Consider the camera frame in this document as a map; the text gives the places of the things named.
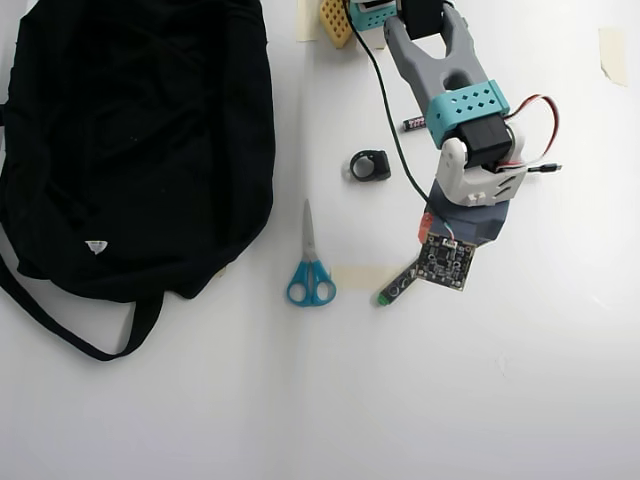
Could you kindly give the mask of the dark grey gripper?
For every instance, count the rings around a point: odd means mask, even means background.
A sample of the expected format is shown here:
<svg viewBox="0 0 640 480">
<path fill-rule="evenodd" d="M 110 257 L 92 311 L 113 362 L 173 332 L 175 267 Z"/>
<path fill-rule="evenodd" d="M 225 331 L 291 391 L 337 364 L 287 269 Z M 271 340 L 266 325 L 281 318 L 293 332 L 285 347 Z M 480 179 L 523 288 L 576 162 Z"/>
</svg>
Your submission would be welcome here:
<svg viewBox="0 0 640 480">
<path fill-rule="evenodd" d="M 448 236 L 447 223 L 456 240 L 482 246 L 497 239 L 506 221 L 509 201 L 494 206 L 466 207 L 450 202 L 436 180 L 433 181 L 430 202 L 423 213 L 418 239 L 426 243 L 428 234 Z"/>
</svg>

